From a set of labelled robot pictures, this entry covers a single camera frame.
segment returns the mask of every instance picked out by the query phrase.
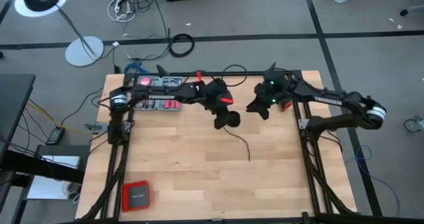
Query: yellow cable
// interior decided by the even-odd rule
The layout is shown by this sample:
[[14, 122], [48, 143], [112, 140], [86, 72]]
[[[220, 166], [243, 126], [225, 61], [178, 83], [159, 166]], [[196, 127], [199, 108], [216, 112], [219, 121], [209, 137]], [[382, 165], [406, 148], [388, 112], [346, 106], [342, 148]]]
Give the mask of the yellow cable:
[[87, 136], [87, 137], [89, 137], [89, 138], [92, 138], [93, 137], [93, 135], [91, 134], [91, 133], [88, 133], [88, 132], [84, 132], [84, 131], [79, 131], [79, 130], [77, 130], [77, 129], [74, 129], [74, 128], [71, 128], [71, 127], [67, 127], [67, 126], [65, 126], [65, 125], [61, 125], [61, 124], [59, 124], [59, 123], [57, 123], [55, 120], [53, 120], [52, 118], [50, 118], [50, 116], [49, 115], [47, 115], [47, 113], [45, 113], [42, 109], [40, 109], [40, 108], [38, 108], [38, 107], [36, 107], [35, 105], [33, 105], [33, 104], [31, 104], [31, 103], [27, 103], [27, 105], [29, 106], [29, 107], [31, 107], [31, 108], [33, 108], [33, 109], [36, 109], [38, 112], [40, 112], [41, 114], [43, 114], [49, 121], [52, 121], [57, 127], [61, 127], [61, 128], [64, 128], [64, 129], [67, 129], [67, 130], [69, 130], [69, 131], [73, 131], [73, 132], [75, 132], [75, 133], [79, 133], [79, 134], [82, 134], [82, 135], [85, 135], [85, 136]]

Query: red box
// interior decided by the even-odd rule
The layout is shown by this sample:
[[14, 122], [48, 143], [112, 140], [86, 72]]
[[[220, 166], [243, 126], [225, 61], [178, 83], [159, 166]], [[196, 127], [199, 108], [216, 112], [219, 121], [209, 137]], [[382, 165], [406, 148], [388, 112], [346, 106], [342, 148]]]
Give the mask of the red box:
[[149, 206], [148, 182], [146, 180], [123, 184], [121, 187], [124, 212], [146, 209]]

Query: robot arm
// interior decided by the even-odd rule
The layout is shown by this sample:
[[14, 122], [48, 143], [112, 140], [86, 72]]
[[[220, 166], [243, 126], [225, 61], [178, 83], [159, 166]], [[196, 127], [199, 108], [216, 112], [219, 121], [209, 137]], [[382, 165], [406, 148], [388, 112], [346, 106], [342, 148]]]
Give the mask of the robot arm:
[[240, 115], [229, 111], [228, 106], [233, 104], [233, 97], [227, 85], [221, 79], [214, 79], [209, 84], [201, 80], [183, 83], [178, 87], [166, 86], [123, 86], [110, 92], [111, 120], [108, 127], [109, 144], [124, 144], [129, 140], [128, 124], [124, 122], [124, 114], [145, 99], [173, 99], [184, 104], [199, 103], [205, 110], [210, 110], [217, 118], [214, 127], [220, 129], [225, 125], [237, 127], [240, 124]]
[[317, 141], [327, 129], [362, 127], [379, 129], [386, 117], [386, 110], [371, 97], [362, 97], [358, 92], [337, 92], [318, 89], [287, 70], [275, 68], [275, 64], [264, 74], [264, 82], [254, 88], [255, 100], [247, 106], [247, 112], [257, 112], [263, 119], [269, 118], [268, 108], [275, 103], [316, 101], [344, 107], [349, 114], [322, 118], [312, 116], [300, 120], [299, 127], [309, 140]]

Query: wooden table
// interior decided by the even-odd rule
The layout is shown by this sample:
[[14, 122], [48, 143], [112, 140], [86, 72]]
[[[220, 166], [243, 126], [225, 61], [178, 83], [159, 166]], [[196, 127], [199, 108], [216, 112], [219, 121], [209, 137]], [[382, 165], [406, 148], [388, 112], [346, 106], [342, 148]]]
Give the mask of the wooden table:
[[[302, 73], [315, 87], [323, 86], [318, 71]], [[241, 79], [225, 77], [227, 84]], [[228, 130], [249, 143], [251, 162], [245, 144], [214, 129], [215, 116], [200, 105], [182, 105], [180, 112], [135, 111], [125, 182], [147, 180], [150, 207], [121, 212], [120, 221], [299, 217], [303, 211], [313, 215], [293, 108], [282, 113], [275, 105], [266, 121], [245, 112], [262, 79], [251, 76], [230, 88], [235, 104], [229, 109], [241, 114], [241, 124]], [[123, 75], [108, 75], [102, 98], [122, 84]], [[330, 116], [328, 105], [311, 102], [310, 108], [312, 115]], [[100, 107], [97, 121], [109, 121], [107, 108]], [[105, 139], [97, 139], [92, 148]], [[329, 185], [356, 210], [339, 146], [320, 139], [319, 147]], [[76, 217], [87, 213], [102, 192], [110, 152], [111, 145], [104, 144], [90, 155]], [[112, 192], [110, 215], [114, 201]]]

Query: desk lamp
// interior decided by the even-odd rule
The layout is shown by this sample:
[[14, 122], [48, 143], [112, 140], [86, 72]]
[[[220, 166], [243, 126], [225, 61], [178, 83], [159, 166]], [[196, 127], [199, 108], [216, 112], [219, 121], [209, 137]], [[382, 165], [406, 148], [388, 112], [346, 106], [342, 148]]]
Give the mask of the desk lamp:
[[83, 37], [60, 9], [66, 0], [15, 0], [15, 9], [22, 16], [42, 17], [59, 10], [59, 13], [78, 35], [66, 49], [66, 60], [74, 66], [88, 66], [103, 54], [103, 42], [94, 36]]

